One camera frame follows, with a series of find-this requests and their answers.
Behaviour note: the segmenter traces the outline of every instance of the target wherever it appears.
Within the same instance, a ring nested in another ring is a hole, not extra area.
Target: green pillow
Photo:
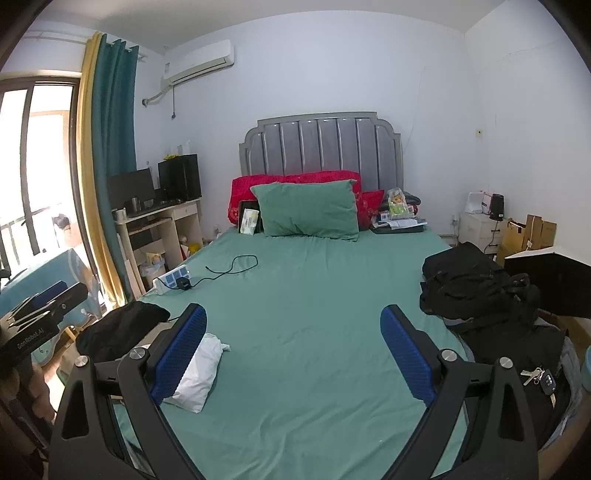
[[[359,225],[352,184],[269,183],[251,187],[268,236],[309,235],[357,241]]]

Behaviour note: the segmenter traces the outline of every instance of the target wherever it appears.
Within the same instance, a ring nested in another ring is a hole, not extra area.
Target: key fob
[[[540,378],[540,386],[545,395],[552,395],[556,391],[556,380],[550,373],[550,370],[545,370]]]

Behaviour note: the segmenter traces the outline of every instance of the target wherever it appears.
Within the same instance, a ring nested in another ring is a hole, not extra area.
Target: car key
[[[556,406],[556,396],[554,395],[554,392],[556,391],[556,381],[550,370],[544,370],[542,372],[540,376],[540,385],[544,394],[550,397],[552,408],[554,408]]]

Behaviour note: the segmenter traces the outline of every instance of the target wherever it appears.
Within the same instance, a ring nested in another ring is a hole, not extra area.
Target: power strip
[[[187,265],[179,265],[174,270],[166,272],[164,275],[160,275],[158,278],[152,280],[152,286],[156,289],[158,295],[164,295],[170,289],[176,290],[177,279],[185,277],[191,280],[191,275],[187,269]]]

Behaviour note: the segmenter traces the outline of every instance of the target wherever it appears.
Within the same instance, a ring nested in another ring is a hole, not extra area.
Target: teal curtain
[[[105,239],[119,278],[131,298],[131,285],[107,193],[107,177],[136,170],[134,136],[135,71],[139,47],[129,50],[125,42],[100,40],[92,89],[92,156],[96,200]]]

